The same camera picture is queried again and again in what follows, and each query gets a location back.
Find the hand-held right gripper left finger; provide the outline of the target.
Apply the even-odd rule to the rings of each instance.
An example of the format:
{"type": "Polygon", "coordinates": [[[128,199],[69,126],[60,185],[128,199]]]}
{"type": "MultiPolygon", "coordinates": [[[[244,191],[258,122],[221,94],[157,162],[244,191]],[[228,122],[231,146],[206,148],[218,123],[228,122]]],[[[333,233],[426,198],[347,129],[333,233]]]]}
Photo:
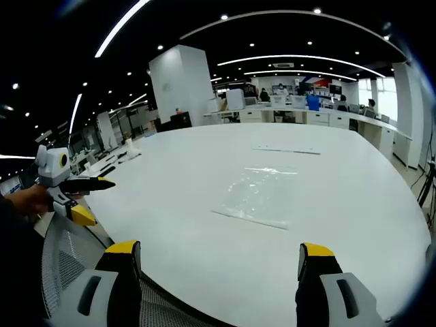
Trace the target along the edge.
{"type": "Polygon", "coordinates": [[[107,248],[94,269],[67,288],[68,326],[137,326],[140,311],[140,242],[107,248]]]}

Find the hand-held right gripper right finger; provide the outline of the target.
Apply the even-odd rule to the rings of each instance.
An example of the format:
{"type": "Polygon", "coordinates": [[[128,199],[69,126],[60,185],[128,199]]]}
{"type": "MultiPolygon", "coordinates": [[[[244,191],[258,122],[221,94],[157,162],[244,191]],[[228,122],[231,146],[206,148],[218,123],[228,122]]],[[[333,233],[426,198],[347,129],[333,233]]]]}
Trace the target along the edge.
{"type": "Polygon", "coordinates": [[[300,245],[295,302],[298,326],[386,325],[374,295],[321,245],[300,245]]]}

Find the person's left hand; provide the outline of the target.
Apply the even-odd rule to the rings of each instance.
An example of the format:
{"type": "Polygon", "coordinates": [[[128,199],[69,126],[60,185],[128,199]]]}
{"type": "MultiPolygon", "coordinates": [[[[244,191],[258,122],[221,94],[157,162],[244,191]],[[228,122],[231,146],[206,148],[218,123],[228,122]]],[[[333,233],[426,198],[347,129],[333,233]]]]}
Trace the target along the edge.
{"type": "Polygon", "coordinates": [[[14,205],[21,215],[44,215],[49,211],[52,198],[47,188],[41,185],[33,185],[28,189],[21,189],[5,196],[14,205]]]}

